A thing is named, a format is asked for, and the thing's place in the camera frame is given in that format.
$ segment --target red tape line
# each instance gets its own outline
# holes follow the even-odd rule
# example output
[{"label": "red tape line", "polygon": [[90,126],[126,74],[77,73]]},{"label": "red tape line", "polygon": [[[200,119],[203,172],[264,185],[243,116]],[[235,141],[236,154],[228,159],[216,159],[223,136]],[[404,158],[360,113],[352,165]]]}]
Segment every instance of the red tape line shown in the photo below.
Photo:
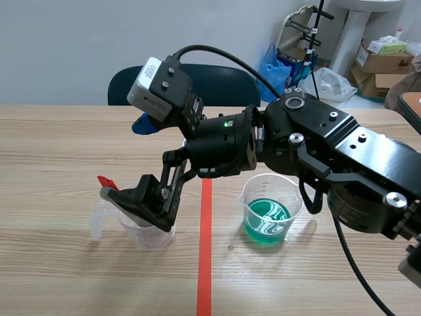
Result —
[{"label": "red tape line", "polygon": [[212,180],[202,180],[197,316],[212,316]]}]

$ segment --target cup handle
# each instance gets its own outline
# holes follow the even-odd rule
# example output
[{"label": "cup handle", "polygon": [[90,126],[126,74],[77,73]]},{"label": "cup handle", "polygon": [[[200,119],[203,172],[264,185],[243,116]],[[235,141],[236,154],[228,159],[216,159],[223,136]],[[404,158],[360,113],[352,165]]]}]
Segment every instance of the cup handle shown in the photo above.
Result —
[{"label": "cup handle", "polygon": [[92,214],[89,220],[89,229],[91,230],[91,238],[98,241],[102,236],[101,219],[106,216],[116,216],[117,208],[105,200],[98,201],[92,207]]}]

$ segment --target brown cardboard box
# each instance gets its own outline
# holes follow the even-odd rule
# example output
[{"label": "brown cardboard box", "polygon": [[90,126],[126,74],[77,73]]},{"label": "brown cardboard box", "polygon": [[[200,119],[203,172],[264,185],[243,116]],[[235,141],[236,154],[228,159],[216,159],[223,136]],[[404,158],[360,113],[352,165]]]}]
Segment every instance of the brown cardboard box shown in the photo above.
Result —
[{"label": "brown cardboard box", "polygon": [[351,81],[356,82],[364,97],[385,98],[389,89],[406,77],[404,74],[368,74],[357,63],[351,69]]},{"label": "brown cardboard box", "polygon": [[367,50],[366,45],[360,45],[356,57],[356,65],[368,74],[407,74],[414,58],[408,53],[377,55]]}]

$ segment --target plastic measuring cup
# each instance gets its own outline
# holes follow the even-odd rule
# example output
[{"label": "plastic measuring cup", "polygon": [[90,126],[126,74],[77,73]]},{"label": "plastic measuring cup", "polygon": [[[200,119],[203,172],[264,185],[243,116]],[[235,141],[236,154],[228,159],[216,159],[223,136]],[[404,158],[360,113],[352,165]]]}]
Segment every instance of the plastic measuring cup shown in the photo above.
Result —
[{"label": "plastic measuring cup", "polygon": [[278,242],[304,208],[298,185],[279,174],[259,174],[244,185],[238,202],[244,208],[244,225],[260,242]]},{"label": "plastic measuring cup", "polygon": [[[136,186],[137,183],[134,183],[128,186],[128,188],[134,188]],[[93,205],[91,218],[89,220],[92,240],[100,239],[102,235],[101,219],[107,216],[116,217],[134,243],[137,246],[148,250],[159,249],[166,246],[176,233],[176,225],[171,228],[170,232],[164,232],[147,221],[143,221],[143,224],[139,226],[112,203],[101,200]]]}]

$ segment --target red cap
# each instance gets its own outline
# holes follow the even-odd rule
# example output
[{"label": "red cap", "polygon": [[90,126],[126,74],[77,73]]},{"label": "red cap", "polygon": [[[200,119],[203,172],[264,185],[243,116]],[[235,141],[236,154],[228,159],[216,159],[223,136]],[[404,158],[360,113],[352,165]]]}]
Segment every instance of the red cap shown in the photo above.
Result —
[{"label": "red cap", "polygon": [[110,188],[113,188],[116,191],[120,191],[117,188],[117,185],[111,179],[108,179],[105,176],[98,176],[98,180],[99,180],[99,183],[101,183],[102,186],[109,186]]}]

